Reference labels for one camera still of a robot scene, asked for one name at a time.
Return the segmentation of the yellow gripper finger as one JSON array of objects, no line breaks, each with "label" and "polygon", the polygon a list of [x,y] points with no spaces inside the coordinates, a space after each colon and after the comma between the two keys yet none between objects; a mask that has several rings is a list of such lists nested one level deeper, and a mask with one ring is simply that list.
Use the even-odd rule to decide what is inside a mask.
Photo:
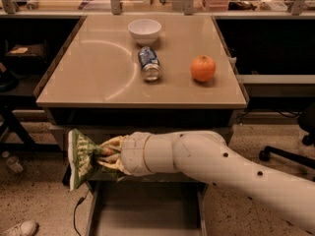
[{"label": "yellow gripper finger", "polygon": [[98,157],[96,159],[96,162],[99,165],[105,167],[106,169],[116,170],[122,173],[125,172],[125,167],[121,161],[120,156],[117,154],[107,156],[107,157]]},{"label": "yellow gripper finger", "polygon": [[128,138],[128,135],[126,136],[117,136],[114,138],[111,138],[101,144],[103,151],[116,151],[120,152],[122,150],[124,141]]}]

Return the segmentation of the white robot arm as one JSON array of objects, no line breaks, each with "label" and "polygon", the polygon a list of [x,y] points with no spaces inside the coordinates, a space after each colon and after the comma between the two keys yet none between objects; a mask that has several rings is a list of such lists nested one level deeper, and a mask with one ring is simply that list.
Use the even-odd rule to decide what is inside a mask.
[{"label": "white robot arm", "polygon": [[105,166],[127,175],[181,172],[199,182],[236,190],[315,233],[315,183],[246,159],[216,132],[135,132],[102,143],[100,154]]}]

